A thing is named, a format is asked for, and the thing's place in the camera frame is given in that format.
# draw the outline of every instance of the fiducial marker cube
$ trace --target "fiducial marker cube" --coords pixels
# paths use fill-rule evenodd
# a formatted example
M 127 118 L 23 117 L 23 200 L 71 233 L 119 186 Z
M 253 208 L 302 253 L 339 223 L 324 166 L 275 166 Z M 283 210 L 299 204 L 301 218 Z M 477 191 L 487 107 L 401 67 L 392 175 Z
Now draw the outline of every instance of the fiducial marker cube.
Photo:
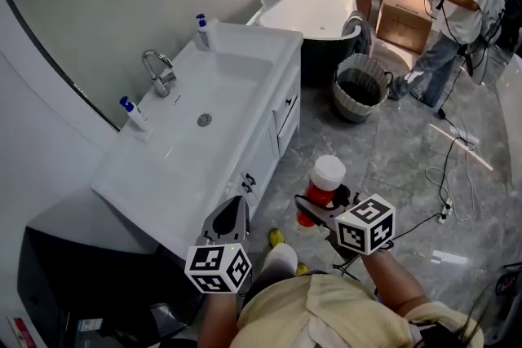
M 338 244 L 370 255 L 395 235 L 396 209 L 372 195 L 335 219 Z
M 251 268 L 241 244 L 193 246 L 185 275 L 202 293 L 237 293 Z

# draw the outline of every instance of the chrome faucet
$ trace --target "chrome faucet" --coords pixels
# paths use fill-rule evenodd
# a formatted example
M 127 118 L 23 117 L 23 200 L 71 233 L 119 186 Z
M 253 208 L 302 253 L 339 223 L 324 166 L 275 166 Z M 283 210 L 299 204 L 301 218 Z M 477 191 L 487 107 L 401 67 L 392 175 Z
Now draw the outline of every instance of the chrome faucet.
M 153 67 L 148 62 L 148 57 L 153 56 L 165 63 L 165 65 L 170 69 L 170 71 L 165 76 L 158 76 L 156 72 L 154 71 Z M 146 50 L 141 55 L 141 60 L 144 63 L 145 68 L 148 71 L 148 75 L 150 76 L 151 80 L 153 81 L 153 86 L 156 89 L 157 95 L 160 97 L 166 97 L 170 93 L 170 89 L 166 86 L 171 81 L 174 81 L 176 79 L 176 76 L 174 75 L 174 71 L 172 68 L 174 65 L 172 64 L 172 61 L 168 59 L 165 55 L 163 55 L 160 52 L 157 52 L 155 50 Z

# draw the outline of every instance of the beige shirt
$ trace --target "beige shirt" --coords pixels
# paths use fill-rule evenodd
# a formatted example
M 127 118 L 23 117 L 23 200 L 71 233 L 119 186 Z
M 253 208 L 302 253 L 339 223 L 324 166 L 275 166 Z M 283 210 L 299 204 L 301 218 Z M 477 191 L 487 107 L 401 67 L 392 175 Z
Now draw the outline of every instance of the beige shirt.
M 319 318 L 351 348 L 414 346 L 409 321 L 439 320 L 457 330 L 467 317 L 439 302 L 418 306 L 400 317 L 362 284 L 337 275 L 307 275 L 276 283 L 243 309 L 232 348 L 289 348 L 310 319 Z M 471 321 L 470 330 L 475 322 Z M 483 346 L 482 332 L 471 343 Z

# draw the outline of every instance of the power strip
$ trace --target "power strip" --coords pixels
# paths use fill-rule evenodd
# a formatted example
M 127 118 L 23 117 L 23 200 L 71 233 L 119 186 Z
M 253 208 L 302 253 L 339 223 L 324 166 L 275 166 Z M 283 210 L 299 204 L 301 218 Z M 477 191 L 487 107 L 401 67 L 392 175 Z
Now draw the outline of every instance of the power strip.
M 439 217 L 439 223 L 440 225 L 444 225 L 445 222 L 446 222 L 446 218 L 448 216 L 451 216 L 453 214 L 453 202 L 452 200 L 448 197 L 448 199 L 446 199 L 446 203 L 444 205 L 444 207 L 442 208 L 442 211 L 440 212 L 440 217 Z

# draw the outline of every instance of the drain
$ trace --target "drain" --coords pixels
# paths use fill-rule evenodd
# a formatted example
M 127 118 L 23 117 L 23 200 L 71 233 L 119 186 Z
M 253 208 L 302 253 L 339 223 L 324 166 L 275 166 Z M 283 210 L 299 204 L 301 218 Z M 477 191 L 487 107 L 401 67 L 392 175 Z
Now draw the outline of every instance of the drain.
M 197 118 L 199 126 L 208 126 L 212 122 L 212 116 L 209 113 L 203 113 Z

